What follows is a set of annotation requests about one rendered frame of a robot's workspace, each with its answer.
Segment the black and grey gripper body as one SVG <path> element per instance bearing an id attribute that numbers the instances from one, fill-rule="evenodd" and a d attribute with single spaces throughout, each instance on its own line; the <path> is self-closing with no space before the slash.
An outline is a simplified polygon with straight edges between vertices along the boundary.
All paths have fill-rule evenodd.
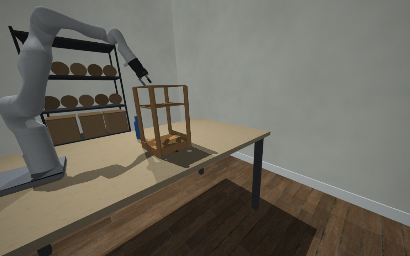
<path id="1" fill-rule="evenodd" d="M 137 77 L 140 79 L 144 75 L 148 74 L 145 68 L 143 68 L 142 64 L 138 60 L 138 58 L 135 56 L 135 54 L 132 53 L 132 51 L 124 54 L 124 59 L 126 63 L 124 63 L 124 67 L 127 65 L 130 65 L 133 71 L 135 71 Z"/>

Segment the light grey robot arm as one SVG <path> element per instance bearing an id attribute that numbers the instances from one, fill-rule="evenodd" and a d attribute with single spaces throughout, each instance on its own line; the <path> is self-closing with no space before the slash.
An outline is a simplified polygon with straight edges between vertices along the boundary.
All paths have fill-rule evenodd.
<path id="1" fill-rule="evenodd" d="M 52 170 L 60 165 L 47 126 L 36 118 L 44 110 L 48 77 L 52 65 L 52 44 L 61 29 L 78 31 L 87 37 L 118 43 L 122 56 L 130 52 L 121 32 L 79 21 L 47 7 L 37 6 L 30 15 L 28 38 L 21 48 L 17 66 L 22 76 L 18 95 L 0 99 L 0 114 L 23 152 L 30 174 Z"/>

